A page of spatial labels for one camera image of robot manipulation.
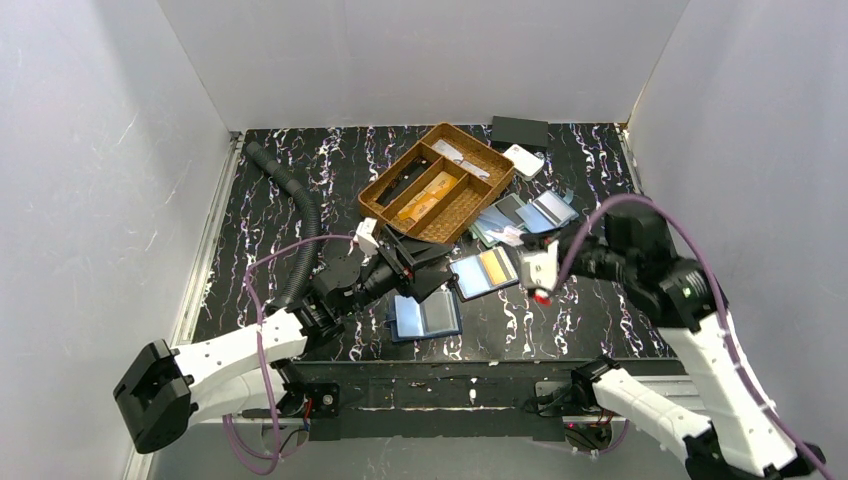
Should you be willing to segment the navy blue card holder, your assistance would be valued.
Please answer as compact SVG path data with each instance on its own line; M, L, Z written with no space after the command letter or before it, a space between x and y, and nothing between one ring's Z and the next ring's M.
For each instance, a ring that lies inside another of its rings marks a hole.
M457 295L441 289L421 303L411 297L394 296L385 324L393 343L455 336L463 330Z

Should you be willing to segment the orange VIP card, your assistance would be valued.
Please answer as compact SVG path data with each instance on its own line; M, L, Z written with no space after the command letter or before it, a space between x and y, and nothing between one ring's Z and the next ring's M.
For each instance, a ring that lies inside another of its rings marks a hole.
M440 201L439 198L425 194L420 198L413 199L409 204L402 208L397 215L401 221L411 220L419 221L429 210L431 210Z

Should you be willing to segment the white card black stripe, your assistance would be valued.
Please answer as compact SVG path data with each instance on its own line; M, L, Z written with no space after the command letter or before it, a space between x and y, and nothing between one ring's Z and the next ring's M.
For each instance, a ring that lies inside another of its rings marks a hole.
M489 230L487 234L496 239L498 242L511 247L520 247L524 244L524 241L522 240L524 232L511 225L507 225L502 229Z

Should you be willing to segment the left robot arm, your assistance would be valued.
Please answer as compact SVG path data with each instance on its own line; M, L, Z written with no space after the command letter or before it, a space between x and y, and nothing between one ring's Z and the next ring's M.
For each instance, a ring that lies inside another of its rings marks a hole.
M449 245L385 227L375 255L327 260L303 294L251 325L211 340L171 347L145 345L113 391L135 450L156 452L209 419L295 402L317 417L338 413L338 390L308 382L294 358L340 336L343 320L391 292L425 300L454 279L442 262Z

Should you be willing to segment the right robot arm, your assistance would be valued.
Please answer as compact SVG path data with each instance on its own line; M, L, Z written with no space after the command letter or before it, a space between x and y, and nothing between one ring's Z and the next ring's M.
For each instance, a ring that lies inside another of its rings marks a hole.
M623 416L673 453L692 479L791 479L824 473L822 450L782 422L743 353L728 302L700 252L680 255L678 225L652 201L622 195L589 223L543 244L541 269L553 289L571 275L620 284L672 347L704 410L694 413L644 386L601 356L574 370L584 404Z

